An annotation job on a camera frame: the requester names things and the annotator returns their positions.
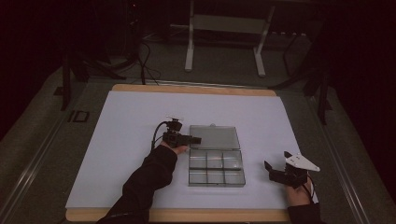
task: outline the box lid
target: box lid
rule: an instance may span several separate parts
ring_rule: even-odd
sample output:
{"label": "box lid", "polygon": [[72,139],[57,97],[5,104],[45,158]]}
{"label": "box lid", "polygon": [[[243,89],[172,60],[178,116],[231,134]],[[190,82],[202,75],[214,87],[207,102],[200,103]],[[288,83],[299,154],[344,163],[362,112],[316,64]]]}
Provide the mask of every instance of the box lid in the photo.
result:
{"label": "box lid", "polygon": [[193,149],[240,149],[235,127],[191,125],[190,135],[202,138],[201,144],[190,144]]}

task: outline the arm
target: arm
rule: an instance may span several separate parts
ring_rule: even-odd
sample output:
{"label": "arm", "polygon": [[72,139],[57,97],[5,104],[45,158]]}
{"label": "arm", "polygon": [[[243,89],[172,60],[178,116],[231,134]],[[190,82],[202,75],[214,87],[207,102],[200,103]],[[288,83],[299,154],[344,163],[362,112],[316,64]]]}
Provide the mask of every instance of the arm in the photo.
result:
{"label": "arm", "polygon": [[290,221],[293,224],[320,224],[324,223],[320,219],[320,207],[319,203],[313,203],[311,201],[311,180],[308,178],[305,187],[299,187],[294,189],[290,186],[285,186],[286,195],[290,207],[288,207]]}
{"label": "arm", "polygon": [[97,224],[148,223],[155,190],[171,183],[177,154],[186,149],[171,149],[164,142],[154,148],[123,185],[122,196]]}

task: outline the metal stand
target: metal stand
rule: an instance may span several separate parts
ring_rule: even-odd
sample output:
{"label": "metal stand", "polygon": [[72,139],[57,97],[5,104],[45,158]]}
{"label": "metal stand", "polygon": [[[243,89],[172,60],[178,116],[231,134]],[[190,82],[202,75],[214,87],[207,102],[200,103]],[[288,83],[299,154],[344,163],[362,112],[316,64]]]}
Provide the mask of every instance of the metal stand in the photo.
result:
{"label": "metal stand", "polygon": [[312,67],[304,72],[301,72],[300,69],[298,69],[297,75],[275,86],[270,86],[268,87],[268,89],[281,90],[301,79],[308,77],[308,81],[304,86],[304,95],[313,96],[320,87],[319,101],[318,101],[318,116],[322,124],[325,125],[326,124],[325,112],[327,105],[327,89],[329,87],[329,76],[330,76],[330,71],[329,68],[327,67]]}
{"label": "metal stand", "polygon": [[194,14],[194,0],[190,0],[190,26],[189,26],[189,45],[187,47],[187,57],[185,70],[192,71],[192,60],[194,54],[193,32],[194,30],[211,30],[223,32],[236,32],[246,34],[261,35],[258,46],[253,48],[254,58],[257,65],[259,77],[265,77],[264,66],[262,63],[262,46],[268,35],[268,30],[273,18],[275,7],[270,7],[265,20],[221,17]]}
{"label": "metal stand", "polygon": [[289,51],[290,47],[294,44],[294,42],[296,41],[296,39],[300,36],[301,34],[296,34],[294,36],[294,38],[290,41],[290,43],[288,44],[288,46],[286,47],[285,51],[283,51],[283,63],[285,64],[286,67],[286,73],[288,74],[288,76],[290,77],[290,71],[289,71],[289,67],[288,67],[288,61],[286,60],[286,53]]}
{"label": "metal stand", "polygon": [[88,81],[89,74],[87,72],[85,63],[100,70],[105,75],[113,79],[126,79],[126,77],[121,77],[113,73],[110,69],[99,64],[95,60],[92,60],[82,52],[65,52],[63,56],[63,104],[61,110],[66,110],[71,99],[70,70],[73,71],[78,81]]}

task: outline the wooden table edge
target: wooden table edge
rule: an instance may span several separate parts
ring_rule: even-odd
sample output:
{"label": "wooden table edge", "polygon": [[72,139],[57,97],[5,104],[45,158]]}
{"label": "wooden table edge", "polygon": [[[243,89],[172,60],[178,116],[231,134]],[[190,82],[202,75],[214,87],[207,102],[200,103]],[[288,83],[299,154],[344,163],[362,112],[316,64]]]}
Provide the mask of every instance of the wooden table edge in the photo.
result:
{"label": "wooden table edge", "polygon": [[189,87],[189,86],[148,86],[116,84],[113,91],[142,91],[142,92],[173,92],[173,93],[196,93],[196,94],[222,94],[222,95],[246,95],[246,96],[276,96],[272,90],[216,88],[216,87]]}
{"label": "wooden table edge", "polygon": [[[108,208],[69,208],[69,221],[97,221]],[[150,209],[150,222],[263,222],[289,221],[286,209]]]}

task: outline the clear plastic box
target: clear plastic box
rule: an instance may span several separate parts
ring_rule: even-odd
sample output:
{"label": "clear plastic box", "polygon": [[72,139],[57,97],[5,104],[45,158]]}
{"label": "clear plastic box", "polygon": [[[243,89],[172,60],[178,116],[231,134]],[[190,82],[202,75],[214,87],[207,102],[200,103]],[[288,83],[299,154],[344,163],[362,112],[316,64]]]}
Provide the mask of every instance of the clear plastic box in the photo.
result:
{"label": "clear plastic box", "polygon": [[245,186],[242,154],[235,127],[191,125],[190,135],[201,137],[202,141],[201,144],[191,144],[189,186]]}

